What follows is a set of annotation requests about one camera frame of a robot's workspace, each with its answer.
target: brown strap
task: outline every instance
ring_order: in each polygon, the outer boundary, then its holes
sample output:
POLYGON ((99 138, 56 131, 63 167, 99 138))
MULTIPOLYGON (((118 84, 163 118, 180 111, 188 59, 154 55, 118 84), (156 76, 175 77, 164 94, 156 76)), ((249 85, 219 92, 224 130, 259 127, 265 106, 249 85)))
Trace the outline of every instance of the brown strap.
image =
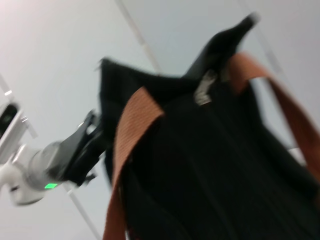
POLYGON ((123 110, 115 135, 112 194, 106 215, 104 240, 126 240, 125 213, 119 193, 120 173, 139 139, 163 114, 144 87, 132 95, 123 110))
POLYGON ((228 62, 230 83, 237 94, 250 79, 267 77, 298 144, 307 169, 320 182, 320 136, 302 108, 274 81, 274 78, 245 53, 234 55, 228 62))
MULTIPOLYGON (((274 78, 256 61, 244 53, 235 54, 227 70, 230 84, 239 94, 250 79, 267 77, 286 116, 298 146, 307 162, 309 171, 320 181, 320 137, 306 114, 295 101, 273 80, 274 78)), ((164 112, 142 87, 137 90, 124 108, 115 138, 112 194, 108 206, 103 240, 126 240, 125 213, 119 193, 121 170, 133 148, 151 124, 164 112)))

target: black fabric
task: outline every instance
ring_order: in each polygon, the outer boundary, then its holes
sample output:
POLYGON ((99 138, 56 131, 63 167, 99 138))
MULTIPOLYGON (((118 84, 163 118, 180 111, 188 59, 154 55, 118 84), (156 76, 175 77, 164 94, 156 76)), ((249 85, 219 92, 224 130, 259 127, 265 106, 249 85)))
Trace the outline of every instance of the black fabric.
MULTIPOLYGON (((136 90, 144 86, 162 107, 175 98, 194 92, 208 69, 218 73, 223 68, 255 22, 252 14, 236 26, 214 35, 182 77, 148 74, 103 58, 100 65, 99 99, 103 132, 108 146, 113 144, 121 113, 136 90)), ((107 157, 106 161, 108 172, 112 172, 112 159, 107 157)))
MULTIPOLYGON (((198 106, 194 91, 208 70, 220 73, 252 17, 218 33, 183 77, 142 73, 101 62, 104 135, 113 143, 121 113, 144 86, 164 109, 121 175, 131 239, 320 239, 313 205, 319 185, 263 126, 252 89, 234 96, 227 83, 198 106)), ((112 179, 112 155, 105 165, 112 179)))
MULTIPOLYGON (((191 239, 319 239, 312 203, 319 186, 257 121, 252 90, 235 97, 227 84, 220 84, 211 97, 204 107, 195 104, 192 94, 176 99, 141 140, 127 168, 144 197, 181 223, 191 239)), ((137 198, 131 181, 124 178, 124 192, 131 188, 137 198)), ((132 195, 126 194, 125 202, 132 195)), ((136 234, 159 230, 157 224, 135 228, 153 221, 152 215, 140 217, 138 205, 125 209, 136 234)))

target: bag strap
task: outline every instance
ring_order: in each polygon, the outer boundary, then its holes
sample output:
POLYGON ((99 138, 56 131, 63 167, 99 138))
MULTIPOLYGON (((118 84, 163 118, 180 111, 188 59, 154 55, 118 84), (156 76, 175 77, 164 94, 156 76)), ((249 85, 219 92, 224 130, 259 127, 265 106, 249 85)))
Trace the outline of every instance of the bag strap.
MULTIPOLYGON (((307 162, 307 169, 320 182, 320 136, 302 108, 274 81, 274 78, 245 53, 230 58, 230 85, 240 94, 250 79, 267 77, 291 131, 307 162)), ((120 195, 120 175, 140 138, 164 114, 148 91, 141 87, 126 104, 116 129, 112 194, 107 210, 103 240, 126 240, 126 221, 120 195)))
POLYGON ((249 84, 250 79, 267 77, 281 106, 294 138, 307 163, 309 172, 320 182, 320 136, 303 109, 274 80, 257 61, 241 52, 228 62, 230 84, 237 94, 249 84))
POLYGON ((106 215, 103 240, 126 240, 126 221, 120 195, 121 171, 132 150, 152 123, 164 112, 149 95, 139 88, 127 102, 115 135, 112 194, 106 215))

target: white robotic arm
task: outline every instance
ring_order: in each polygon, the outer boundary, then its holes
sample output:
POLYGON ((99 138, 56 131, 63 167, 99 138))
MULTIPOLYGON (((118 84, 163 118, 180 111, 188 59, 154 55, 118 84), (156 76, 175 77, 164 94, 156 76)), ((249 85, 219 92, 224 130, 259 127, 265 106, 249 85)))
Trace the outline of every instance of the white robotic arm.
POLYGON ((87 174, 105 149, 101 144, 99 118, 92 112, 66 140, 50 143, 44 149, 35 149, 27 144, 19 146, 27 126, 18 105, 9 104, 8 108, 12 114, 4 110, 0 116, 0 163, 5 162, 0 164, 0 191, 8 185, 15 205, 38 202, 46 191, 65 181, 80 186, 95 177, 87 174), (95 129, 88 133, 90 126, 95 129))

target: black backpack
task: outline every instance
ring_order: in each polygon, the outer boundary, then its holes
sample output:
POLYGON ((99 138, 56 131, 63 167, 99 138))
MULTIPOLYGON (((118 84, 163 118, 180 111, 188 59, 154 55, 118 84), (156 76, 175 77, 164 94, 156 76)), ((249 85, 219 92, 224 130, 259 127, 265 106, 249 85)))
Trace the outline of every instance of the black backpack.
POLYGON ((215 35, 181 78, 102 60, 113 187, 104 240, 125 231, 132 240, 320 239, 320 137, 272 77, 236 53, 254 23, 248 16, 215 35), (249 80, 262 76, 309 171, 261 120, 249 80))

